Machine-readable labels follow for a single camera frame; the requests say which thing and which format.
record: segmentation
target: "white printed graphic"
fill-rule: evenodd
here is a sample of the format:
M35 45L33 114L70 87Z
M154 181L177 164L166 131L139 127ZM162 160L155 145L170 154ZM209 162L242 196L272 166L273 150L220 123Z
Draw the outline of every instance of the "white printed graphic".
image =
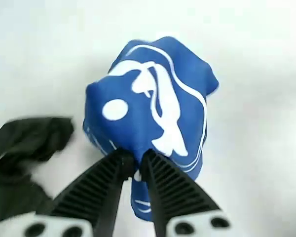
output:
M148 70L150 67L154 67L157 73L157 84L153 75ZM186 157L188 152L185 148L183 136L177 123L181 115L180 104L172 87L171 78L167 70L162 65L152 61L141 64L133 60L125 60L117 64L109 75L121 76L130 70L141 71L132 84L133 92L144 93L150 98L149 91L152 90L152 99L150 102L151 114L155 122L164 131L161 137L151 141L152 144L168 157L171 156L172 151L175 151L180 156ZM161 117L156 109L157 94L162 110Z
M135 200L135 203L138 203L138 204L141 204L141 205L149 206L150 207L150 202L147 202L147 201ZM149 213L149 212L151 212L151 208L148 208L146 210L143 210L143 209L138 208L138 210L140 212L142 212L142 213Z
M138 48L147 48L153 50L157 53L163 55L171 69L171 75L177 85L187 92L188 94L194 96L199 100L204 109L204 120L203 120L203 131L202 136L200 138L200 143L198 147L198 151L195 159L189 164L183 165L178 162L175 162L177 166L182 168L184 172L192 171L199 162L200 155L202 152L203 141L205 138L205 129L207 122L207 108L204 97L197 90L185 85L176 75L174 64L171 57L162 49L150 46L150 45L137 45L130 49L128 53L131 54L134 50ZM157 83L154 80L153 75L148 70L149 68L154 67L157 74ZM185 147L185 142L182 137L182 133L180 128L178 127L177 121L181 115L180 104L177 99L177 96L174 92L171 78L167 72L167 70L160 64L156 64L152 61L148 61L145 63L139 63L133 60L125 60L119 62L109 73L109 76L122 76L125 73L139 70L140 74L133 81L132 91L135 93L144 93L148 98L151 97L150 109L151 114L155 122L164 130L164 133L161 137L153 139L152 144L166 156L171 156L172 152L175 151L178 155L182 157L186 157L188 155L188 151ZM159 104L162 110L162 116L160 117L156 110L156 98L158 95Z
M108 101L102 108L103 116L110 121L122 119L128 112L128 104L121 99Z

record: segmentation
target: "blue fabric with white print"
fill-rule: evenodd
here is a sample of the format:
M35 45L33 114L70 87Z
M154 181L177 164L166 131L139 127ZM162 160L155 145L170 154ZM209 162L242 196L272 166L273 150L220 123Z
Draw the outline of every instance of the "blue fabric with white print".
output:
M206 96L218 85L211 67L176 39L133 40L108 74L88 85L83 129L105 155L123 147L138 167L154 149L195 180L206 140ZM147 186L138 171L131 205L137 217L151 221Z

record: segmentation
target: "white line print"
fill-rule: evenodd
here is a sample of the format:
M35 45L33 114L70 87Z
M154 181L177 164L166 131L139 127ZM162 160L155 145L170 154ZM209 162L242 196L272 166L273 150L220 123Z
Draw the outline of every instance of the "white line print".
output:
M205 138L205 130L206 130L206 122L207 122L207 107L206 107L205 98L203 97L203 95L200 92L198 92L197 90L194 90L193 88L185 85L182 81L180 81L180 79L178 78L178 76L175 73L174 63L173 63L171 57L165 51L163 51L162 49L151 46L151 45L140 44L140 45L137 45L137 46L131 48L126 53L125 56L128 56L129 54L131 54L134 50L136 50L138 48L151 49L151 50L154 50L154 51L160 53L161 55L163 55L168 60L168 63L170 65L170 70L171 70L172 77L174 78L174 80L178 84L178 86L182 90L189 93L190 95L196 97L201 102L201 104L203 105L203 109L204 109L203 132L202 132L202 137L201 137L201 140L200 140L200 144L199 144L197 155L196 155L195 159L188 165L182 165L182 164L179 164L179 163L173 161L177 166L179 166L181 168L189 168L190 166L192 166L192 168L190 168L188 170L184 170L185 173L188 173L188 172L192 171L197 166L198 161L200 159L200 154L201 154L202 148L203 148L203 141L204 141L204 138Z
M141 205L144 205L144 206L150 206L150 202L147 202L147 201L140 201L140 200L134 200L136 203L139 203ZM143 210L143 209L140 209L138 208L138 210L142 213L149 213L151 212L151 208L147 209L147 210Z

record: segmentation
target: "towel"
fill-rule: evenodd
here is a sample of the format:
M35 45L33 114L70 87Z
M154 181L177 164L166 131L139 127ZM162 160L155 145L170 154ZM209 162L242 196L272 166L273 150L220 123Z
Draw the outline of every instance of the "towel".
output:
M32 182L27 167L48 161L68 143L71 118L24 118L0 129L0 221L52 205L52 199Z
M140 219L151 221L138 170L143 154L162 153L195 180L206 140L206 96L218 85L208 63L164 37L128 42L108 74L87 86L83 130L105 155L117 147L134 154L131 206Z

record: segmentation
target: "black fabric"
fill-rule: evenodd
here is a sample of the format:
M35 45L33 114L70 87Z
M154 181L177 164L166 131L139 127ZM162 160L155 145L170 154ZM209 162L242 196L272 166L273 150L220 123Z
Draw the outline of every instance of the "black fabric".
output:
M73 131L70 118L26 118L0 129L0 221L52 202L31 181L25 164L49 160L66 146Z

